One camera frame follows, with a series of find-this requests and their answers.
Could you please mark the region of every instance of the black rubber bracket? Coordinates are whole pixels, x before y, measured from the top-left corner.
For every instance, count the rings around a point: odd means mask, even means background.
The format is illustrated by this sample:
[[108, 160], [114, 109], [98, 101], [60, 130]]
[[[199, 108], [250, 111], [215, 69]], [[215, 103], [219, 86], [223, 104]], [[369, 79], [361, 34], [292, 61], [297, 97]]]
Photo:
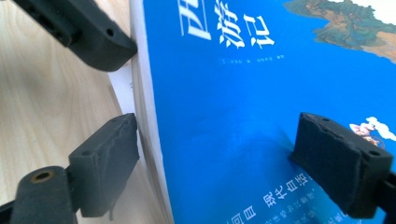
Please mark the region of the black rubber bracket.
[[101, 217], [123, 192], [139, 159], [136, 130], [134, 114], [116, 117], [70, 154], [73, 203], [84, 217]]
[[108, 121], [69, 156], [25, 176], [16, 200], [0, 206], [1, 224], [75, 224], [75, 213], [102, 217], [114, 208], [139, 159], [134, 114]]
[[396, 214], [393, 157], [340, 124], [302, 113], [291, 158], [351, 217], [373, 217], [378, 205]]
[[14, 0], [83, 62], [116, 71], [137, 53], [136, 43], [92, 0]]
[[26, 175], [18, 185], [11, 224], [77, 223], [73, 212], [66, 170], [45, 167]]

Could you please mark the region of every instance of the map illustration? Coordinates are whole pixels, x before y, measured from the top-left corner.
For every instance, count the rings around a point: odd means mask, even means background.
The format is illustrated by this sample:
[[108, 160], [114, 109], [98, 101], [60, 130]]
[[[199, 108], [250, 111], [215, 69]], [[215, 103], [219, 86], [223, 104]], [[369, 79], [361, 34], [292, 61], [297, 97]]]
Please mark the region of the map illustration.
[[355, 2], [359, 1], [293, 0], [284, 6], [294, 14], [329, 21], [314, 30], [317, 42], [364, 50], [396, 63], [396, 25], [381, 21], [372, 6]]

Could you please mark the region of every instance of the book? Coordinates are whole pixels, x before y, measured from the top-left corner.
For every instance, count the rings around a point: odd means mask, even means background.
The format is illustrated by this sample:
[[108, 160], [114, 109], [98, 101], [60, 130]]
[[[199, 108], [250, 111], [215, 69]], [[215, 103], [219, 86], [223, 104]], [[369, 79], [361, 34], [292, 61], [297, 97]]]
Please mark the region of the book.
[[395, 8], [391, 0], [131, 1], [136, 115], [168, 222], [382, 221], [380, 209], [374, 219], [343, 214], [289, 154], [301, 112], [395, 154]]

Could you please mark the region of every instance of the wooden table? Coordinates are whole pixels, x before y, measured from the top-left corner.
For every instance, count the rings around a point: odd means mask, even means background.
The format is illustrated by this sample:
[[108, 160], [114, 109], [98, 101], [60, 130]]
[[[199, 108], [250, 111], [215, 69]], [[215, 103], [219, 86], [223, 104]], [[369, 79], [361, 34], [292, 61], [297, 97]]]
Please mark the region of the wooden table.
[[[129, 34], [127, 0], [97, 3]], [[84, 64], [16, 4], [0, 1], [0, 204], [14, 199], [19, 181], [33, 170], [66, 167], [67, 156], [118, 115], [106, 73]], [[121, 200], [118, 223], [165, 223], [141, 163]]]

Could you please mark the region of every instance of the white chinese characters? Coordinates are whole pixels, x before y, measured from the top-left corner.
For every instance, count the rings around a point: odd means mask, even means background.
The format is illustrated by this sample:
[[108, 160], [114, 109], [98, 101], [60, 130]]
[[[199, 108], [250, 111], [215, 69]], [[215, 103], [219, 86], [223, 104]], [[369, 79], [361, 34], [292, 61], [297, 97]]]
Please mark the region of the white chinese characters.
[[[205, 0], [177, 0], [177, 2], [181, 35], [184, 36], [187, 30], [189, 35], [211, 40], [212, 34], [208, 29]], [[249, 35], [252, 47], [257, 45], [262, 49], [264, 45], [275, 44], [275, 41], [269, 37], [270, 31], [262, 16], [251, 17], [243, 14], [246, 26], [240, 27], [238, 15], [230, 10], [228, 3], [223, 3], [221, 0], [216, 0], [214, 13], [218, 16], [216, 30], [219, 31], [219, 43], [225, 43], [226, 48], [230, 46], [235, 46], [237, 49], [244, 48], [246, 44], [243, 35]], [[212, 27], [210, 29], [214, 29], [214, 25], [209, 24], [209, 27]]]
[[207, 30], [204, 0], [178, 0], [177, 2], [181, 35], [184, 35], [184, 29], [187, 25], [189, 35], [210, 40], [212, 37]]
[[245, 43], [240, 36], [241, 29], [236, 24], [238, 17], [228, 9], [228, 4], [224, 5], [219, 0], [216, 0], [215, 13], [219, 16], [217, 28], [221, 30], [220, 44], [225, 40], [227, 48], [231, 44], [235, 45], [237, 49], [244, 47]]
[[[264, 22], [264, 19], [262, 18], [262, 16], [257, 17], [257, 19], [262, 24], [262, 30], [257, 29], [256, 20], [253, 17], [244, 15], [244, 20], [247, 24], [247, 30], [251, 36], [251, 39], [250, 39], [251, 46], [253, 46], [254, 44], [257, 43], [259, 45], [260, 49], [262, 49], [262, 45], [274, 45], [275, 41], [272, 40], [270, 37], [268, 37], [268, 35], [270, 34], [270, 31], [268, 30], [267, 25]], [[250, 28], [249, 28], [250, 24], [252, 24], [255, 34], [253, 34], [253, 32], [250, 31]]]

